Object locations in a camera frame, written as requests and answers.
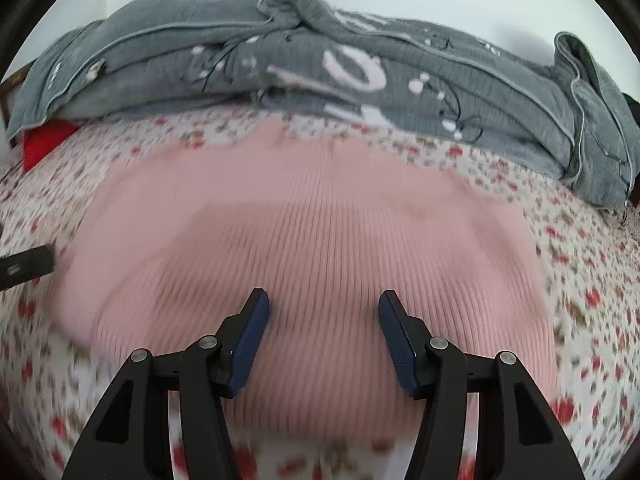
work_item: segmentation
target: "floral bedsheet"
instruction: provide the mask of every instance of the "floral bedsheet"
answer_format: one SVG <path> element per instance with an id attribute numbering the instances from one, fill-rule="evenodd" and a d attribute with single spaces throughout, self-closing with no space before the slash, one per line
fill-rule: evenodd
<path id="1" fill-rule="evenodd" d="M 234 142 L 268 113 L 214 107 L 82 128 L 27 175 L 0 164 L 0 253 L 52 244 L 58 254 L 78 227 L 110 163 L 181 140 L 193 149 Z M 640 250 L 624 228 L 559 183 L 492 153 L 397 130 L 284 115 L 292 136 L 363 137 L 408 164 L 453 169 L 471 186 L 524 211 L 553 315 L 558 366 L 554 413 L 590 480 L 615 468 L 640 429 Z M 47 479 L 59 479 L 73 446 L 116 372 L 78 348 L 47 319 L 48 278 L 0 296 L 0 411 Z M 186 478 L 177 399 L 170 401 L 176 478 Z M 397 479 L 412 442 L 313 442 L 230 429 L 245 480 Z M 474 442 L 465 442 L 461 480 L 470 480 Z"/>

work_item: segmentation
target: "red object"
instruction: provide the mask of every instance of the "red object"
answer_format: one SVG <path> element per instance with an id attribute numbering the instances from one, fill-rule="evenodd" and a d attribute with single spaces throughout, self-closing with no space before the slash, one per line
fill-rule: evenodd
<path id="1" fill-rule="evenodd" d="M 29 171 L 46 155 L 67 140 L 79 126 L 66 121 L 49 121 L 39 128 L 24 133 L 24 171 Z"/>

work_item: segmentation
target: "folded pink clothing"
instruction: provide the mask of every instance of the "folded pink clothing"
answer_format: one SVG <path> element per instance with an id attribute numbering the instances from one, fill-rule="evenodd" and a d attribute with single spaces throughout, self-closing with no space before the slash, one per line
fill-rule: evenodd
<path id="1" fill-rule="evenodd" d="M 460 349 L 509 349 L 551 399 L 550 314 L 521 210 L 456 174 L 360 140 L 297 140 L 276 121 L 222 148 L 114 165 L 60 259 L 50 310 L 117 364 L 215 333 L 252 288 L 271 317 L 239 426 L 330 437 L 414 433 L 377 320 L 380 294 Z"/>

